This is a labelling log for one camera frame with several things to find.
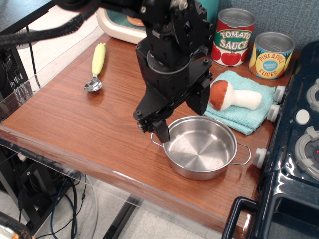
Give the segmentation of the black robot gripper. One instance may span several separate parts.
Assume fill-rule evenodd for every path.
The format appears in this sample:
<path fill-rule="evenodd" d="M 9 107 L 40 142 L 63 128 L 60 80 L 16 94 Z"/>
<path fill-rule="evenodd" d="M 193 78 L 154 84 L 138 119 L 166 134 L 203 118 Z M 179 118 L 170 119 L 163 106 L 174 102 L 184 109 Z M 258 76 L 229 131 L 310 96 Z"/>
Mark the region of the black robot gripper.
<path fill-rule="evenodd" d="M 197 114 L 206 111 L 212 60 L 190 61 L 181 70 L 172 72 L 164 72 L 164 65 L 161 65 L 161 70 L 155 71 L 147 60 L 150 51 L 145 39 L 136 46 L 136 55 L 146 90 L 133 117 L 143 133 L 153 132 L 161 143 L 167 143 L 170 134 L 166 119 L 177 107 L 186 102 Z"/>

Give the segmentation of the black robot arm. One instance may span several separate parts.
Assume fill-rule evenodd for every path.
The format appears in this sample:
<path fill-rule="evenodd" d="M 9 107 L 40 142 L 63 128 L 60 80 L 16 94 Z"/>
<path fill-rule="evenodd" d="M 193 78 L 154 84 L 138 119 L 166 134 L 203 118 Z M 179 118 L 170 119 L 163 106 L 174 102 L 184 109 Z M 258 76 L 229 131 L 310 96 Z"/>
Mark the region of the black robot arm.
<path fill-rule="evenodd" d="M 194 61 L 194 53 L 212 39 L 206 11 L 193 0 L 58 0 L 76 12 L 104 8 L 142 21 L 146 37 L 136 46 L 145 94 L 134 111 L 143 132 L 169 142 L 166 120 L 182 103 L 202 115 L 208 104 L 212 61 Z"/>

